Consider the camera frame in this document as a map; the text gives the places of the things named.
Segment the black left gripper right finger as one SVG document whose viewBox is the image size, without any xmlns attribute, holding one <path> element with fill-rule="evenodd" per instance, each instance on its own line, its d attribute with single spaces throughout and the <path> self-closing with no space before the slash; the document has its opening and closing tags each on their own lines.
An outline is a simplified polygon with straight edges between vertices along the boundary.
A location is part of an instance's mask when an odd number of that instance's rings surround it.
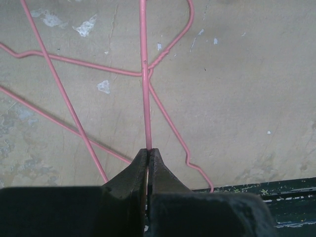
<svg viewBox="0 0 316 237">
<path fill-rule="evenodd" d="M 149 155 L 149 222 L 153 237 L 276 237 L 267 205 L 254 194 L 198 193 Z"/>
</svg>

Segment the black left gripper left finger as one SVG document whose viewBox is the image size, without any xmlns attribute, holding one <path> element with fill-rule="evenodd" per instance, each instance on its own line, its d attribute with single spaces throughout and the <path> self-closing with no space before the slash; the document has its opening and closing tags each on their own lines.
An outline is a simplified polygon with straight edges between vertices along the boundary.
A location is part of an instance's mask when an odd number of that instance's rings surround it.
<svg viewBox="0 0 316 237">
<path fill-rule="evenodd" d="M 147 150 L 141 149 L 102 186 L 1 189 L 1 236 L 143 236 L 147 158 Z"/>
</svg>

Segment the pink wire hanger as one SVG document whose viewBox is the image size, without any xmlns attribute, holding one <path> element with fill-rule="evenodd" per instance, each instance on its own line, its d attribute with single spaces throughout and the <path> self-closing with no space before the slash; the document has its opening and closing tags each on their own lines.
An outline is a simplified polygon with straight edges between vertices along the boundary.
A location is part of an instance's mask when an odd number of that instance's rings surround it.
<svg viewBox="0 0 316 237">
<path fill-rule="evenodd" d="M 163 51 L 161 51 L 161 53 L 158 55 L 158 57 L 155 59 L 155 61 L 153 61 L 151 64 L 148 63 L 148 68 L 149 68 L 149 96 L 153 97 L 156 105 L 160 109 L 162 115 L 164 116 L 165 120 L 167 121 L 167 123 L 170 126 L 171 130 L 173 131 L 174 135 L 176 136 L 176 138 L 178 139 L 179 143 L 181 144 L 181 146 L 185 150 L 185 153 L 186 153 L 186 158 L 185 158 L 186 166 L 198 171 L 200 173 L 200 175 L 204 178 L 204 180 L 207 182 L 207 184 L 209 185 L 210 192 L 213 192 L 214 191 L 214 185 L 213 185 L 212 181 L 208 178 L 208 176 L 202 170 L 202 168 L 200 168 L 199 166 L 191 163 L 191 153 L 190 153 L 190 150 L 189 150 L 188 146 L 186 145 L 185 141 L 183 140 L 183 138 L 181 137 L 180 133 L 176 129 L 174 123 L 172 122 L 170 116 L 166 112 L 163 104 L 159 100 L 157 94 L 155 93 L 155 91 L 154 91 L 154 89 L 153 89 L 153 87 L 152 87 L 152 85 L 150 83 L 150 79 L 151 79 L 151 76 L 152 76 L 152 74 L 154 72 L 154 68 L 163 60 L 163 58 L 170 52 L 172 47 L 186 34 L 186 32 L 190 29 L 190 27 L 193 24 L 194 16 L 195 16 L 194 4 L 193 4 L 193 2 L 191 0 L 189 0 L 187 3 L 188 3 L 188 8 L 189 8 L 189 19 L 188 19 L 188 22 L 187 22 L 186 26 L 178 34 L 178 36 Z M 13 57 L 15 57 L 17 59 L 25 58 L 25 57 L 28 57 L 28 56 L 44 57 L 44 55 L 43 55 L 41 50 L 40 51 L 32 50 L 32 51 L 25 51 L 25 52 L 22 52 L 22 53 L 16 53 L 16 52 L 11 50 L 9 47 L 7 47 L 4 44 L 1 44 L 0 47 L 5 52 L 7 52 L 9 55 L 11 55 L 11 56 L 13 56 Z M 97 70 L 101 70 L 101 71 L 105 71 L 105 72 L 109 72 L 109 73 L 115 73 L 115 74 L 118 74 L 118 75 L 126 75 L 126 76 L 131 76 L 131 77 L 141 77 L 142 78 L 142 76 L 141 76 L 142 70 L 140 72 L 132 72 L 132 71 L 121 70 L 121 69 L 117 69 L 117 68 L 113 68 L 113 67 L 106 67 L 106 66 L 103 66 L 103 65 L 93 64 L 93 63 L 77 60 L 77 59 L 74 59 L 74 58 L 63 57 L 63 56 L 59 56 L 59 55 L 55 55 L 55 54 L 49 54 L 48 53 L 48 55 L 49 55 L 51 61 L 52 60 L 58 60 L 58 61 L 61 61 L 61 62 L 66 62 L 66 63 L 78 65 L 78 66 L 83 66 L 83 67 L 88 67 L 88 68 L 92 68 L 92 69 L 97 69 Z M 38 109 L 36 106 L 32 105 L 28 101 L 24 100 L 22 97 L 20 97 L 20 96 L 14 94 L 13 92 L 9 91 L 5 87 L 1 87 L 0 90 L 1 90 L 2 93 L 6 94 L 7 96 L 13 98 L 17 102 L 19 102 L 19 103 L 23 104 L 24 106 L 28 107 L 32 111 L 38 113 L 39 115 L 49 119 L 53 123 L 55 123 L 55 124 L 65 128 L 65 129 L 67 129 L 71 133 L 73 133 L 73 134 L 77 135 L 78 137 L 82 138 L 80 136 L 80 134 L 79 134 L 79 130 L 78 129 L 72 129 L 71 127 L 63 124 L 62 122 L 60 122 L 59 120 L 57 120 L 53 116 L 49 115 L 48 113 L 44 112 L 41 109 Z M 122 161 L 124 161 L 125 163 L 128 163 L 128 164 L 131 163 L 130 160 L 124 158 L 123 156 L 119 155 L 118 153 L 114 152 L 113 150 L 111 150 L 109 148 L 106 148 L 105 146 L 93 141 L 90 138 L 88 138 L 88 139 L 89 139 L 92 147 L 93 146 L 97 146 L 98 148 L 104 150 L 106 153 L 114 156 L 115 158 L 117 158 L 119 160 L 122 160 Z"/>
<path fill-rule="evenodd" d="M 50 68 L 52 76 L 57 84 L 57 87 L 66 103 L 66 106 L 79 130 L 79 134 L 82 137 L 88 151 L 90 152 L 91 157 L 93 158 L 98 171 L 100 172 L 103 180 L 107 183 L 108 177 L 94 151 L 92 145 L 86 135 L 84 128 L 67 96 L 67 93 L 60 81 L 60 78 L 51 62 L 51 59 L 47 53 L 47 50 L 44 46 L 44 43 L 40 37 L 40 34 L 37 30 L 37 27 L 33 21 L 31 13 L 27 7 L 27 4 L 24 0 L 21 1 L 23 9 L 27 15 L 29 23 L 33 29 L 35 37 L 40 45 L 41 51 L 44 55 L 44 58 Z M 146 1 L 139 1 L 139 19 L 140 19 L 140 58 L 141 58 L 141 76 L 142 76 L 142 95 L 143 95 L 143 108 L 144 108 L 144 125 L 145 125 L 145 140 L 146 140 L 146 149 L 150 151 L 152 149 L 152 134 L 151 134 L 151 115 L 150 115 L 150 97 L 149 97 L 149 68 L 148 68 L 148 52 L 147 52 L 147 21 L 146 21 Z"/>
</svg>

